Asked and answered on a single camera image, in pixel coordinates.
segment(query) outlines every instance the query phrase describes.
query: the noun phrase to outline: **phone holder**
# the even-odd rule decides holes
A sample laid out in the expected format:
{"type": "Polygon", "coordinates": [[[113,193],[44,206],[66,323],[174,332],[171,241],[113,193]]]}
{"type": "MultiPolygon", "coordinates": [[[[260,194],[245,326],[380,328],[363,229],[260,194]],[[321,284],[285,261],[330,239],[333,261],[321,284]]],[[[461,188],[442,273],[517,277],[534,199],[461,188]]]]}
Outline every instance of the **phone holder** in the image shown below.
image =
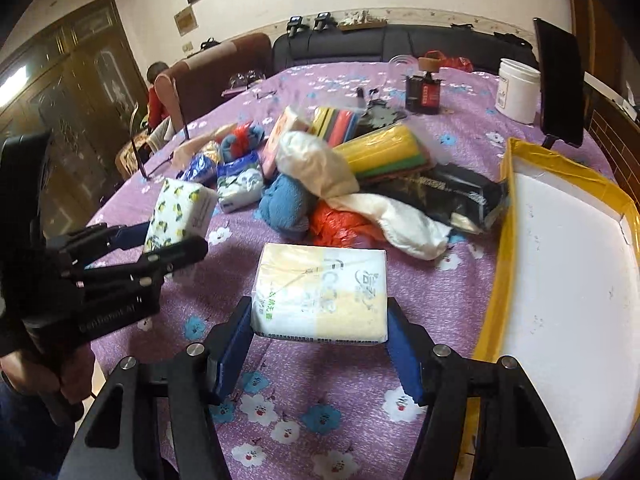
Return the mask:
{"type": "Polygon", "coordinates": [[[309,26],[306,23],[302,23],[302,16],[292,16],[287,23],[287,35],[292,40],[296,37],[299,30],[307,30],[309,26]]]}
{"type": "Polygon", "coordinates": [[[325,27],[333,27],[335,26],[335,20],[331,17],[330,12],[320,12],[316,16],[316,21],[314,23],[314,30],[317,32],[321,32],[325,27]]]}

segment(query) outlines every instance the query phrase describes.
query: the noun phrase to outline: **wooden cabinet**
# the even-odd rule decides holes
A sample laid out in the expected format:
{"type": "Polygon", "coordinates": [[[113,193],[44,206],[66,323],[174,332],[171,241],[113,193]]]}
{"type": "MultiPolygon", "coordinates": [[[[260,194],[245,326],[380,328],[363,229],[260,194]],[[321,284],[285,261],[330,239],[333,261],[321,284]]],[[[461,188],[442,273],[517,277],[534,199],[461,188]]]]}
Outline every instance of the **wooden cabinet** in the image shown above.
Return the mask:
{"type": "MultiPolygon", "coordinates": [[[[623,94],[624,39],[599,0],[572,0],[583,68],[623,94]]],[[[585,85],[585,128],[607,157],[618,185],[640,208],[640,126],[615,103],[585,85]]]]}
{"type": "Polygon", "coordinates": [[[122,179],[114,160],[146,86],[113,0],[97,0],[38,33],[4,64],[0,85],[20,70],[28,80],[0,106],[0,141],[52,131],[42,223],[53,236],[84,226],[122,179]]]}

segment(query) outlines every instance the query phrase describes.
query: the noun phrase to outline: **yellow tissue pack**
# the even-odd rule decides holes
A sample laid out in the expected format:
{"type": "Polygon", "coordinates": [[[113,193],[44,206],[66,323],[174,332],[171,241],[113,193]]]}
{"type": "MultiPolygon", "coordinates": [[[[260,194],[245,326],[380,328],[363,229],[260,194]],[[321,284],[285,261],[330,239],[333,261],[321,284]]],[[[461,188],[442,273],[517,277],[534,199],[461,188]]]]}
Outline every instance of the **yellow tissue pack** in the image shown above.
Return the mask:
{"type": "Polygon", "coordinates": [[[252,290],[252,327],[292,341],[385,342],[385,251],[265,244],[252,290]]]}
{"type": "Polygon", "coordinates": [[[403,123],[349,140],[334,151],[347,161],[357,179],[410,170],[428,162],[414,134],[403,123]]]}

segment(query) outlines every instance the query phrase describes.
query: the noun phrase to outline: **table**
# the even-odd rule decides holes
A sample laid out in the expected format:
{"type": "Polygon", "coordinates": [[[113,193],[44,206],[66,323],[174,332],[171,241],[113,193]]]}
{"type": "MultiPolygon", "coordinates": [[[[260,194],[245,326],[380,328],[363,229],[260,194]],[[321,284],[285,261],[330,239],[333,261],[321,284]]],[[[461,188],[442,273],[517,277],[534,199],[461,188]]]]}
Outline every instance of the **table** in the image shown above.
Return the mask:
{"type": "MultiPolygon", "coordinates": [[[[525,126],[495,109],[497,77],[454,69],[440,72],[441,113],[423,116],[427,133],[452,160],[497,180],[505,139],[542,143],[538,126],[525,126]]],[[[358,86],[380,86],[391,104],[404,102],[404,84],[388,79],[386,64],[337,63],[291,68],[188,125],[190,135],[231,122],[259,121],[267,133],[286,105],[311,114],[317,105],[353,98],[358,86]]],[[[182,134],[146,165],[155,169],[182,134]]],[[[559,152],[600,171],[611,169],[586,134],[580,149],[560,142],[559,152]]],[[[98,211],[92,222],[135,224],[148,220],[162,182],[174,176],[165,164],[146,182],[135,174],[98,211]]],[[[198,264],[193,286],[167,283],[161,312],[93,343],[106,372],[133,354],[142,362],[173,356],[223,322],[242,295],[251,293],[265,242],[282,242],[254,209],[222,214],[207,233],[209,254],[198,264]]],[[[455,235],[437,261],[387,251],[388,294],[409,321],[426,327],[436,343],[463,356],[476,344],[491,293],[498,233],[455,235]]],[[[97,265],[130,262],[140,250],[116,252],[97,265]]],[[[167,408],[161,407],[162,453],[173,457],[167,408]]],[[[401,478],[424,417],[402,387],[384,346],[349,347],[284,342],[255,337],[238,387],[224,404],[211,408],[225,457],[235,479],[324,480],[401,478]]]]}

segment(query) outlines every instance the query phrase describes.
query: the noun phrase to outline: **black phone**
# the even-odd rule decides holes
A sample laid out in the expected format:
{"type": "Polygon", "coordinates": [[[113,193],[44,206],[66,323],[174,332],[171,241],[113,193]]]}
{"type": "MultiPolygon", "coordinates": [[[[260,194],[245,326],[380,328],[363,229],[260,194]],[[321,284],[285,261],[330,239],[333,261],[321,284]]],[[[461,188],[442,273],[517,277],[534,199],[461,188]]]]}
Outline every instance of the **black phone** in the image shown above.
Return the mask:
{"type": "Polygon", "coordinates": [[[545,147],[555,140],[580,148],[584,124],[584,70],[575,36],[540,18],[533,19],[540,62],[545,147]]]}

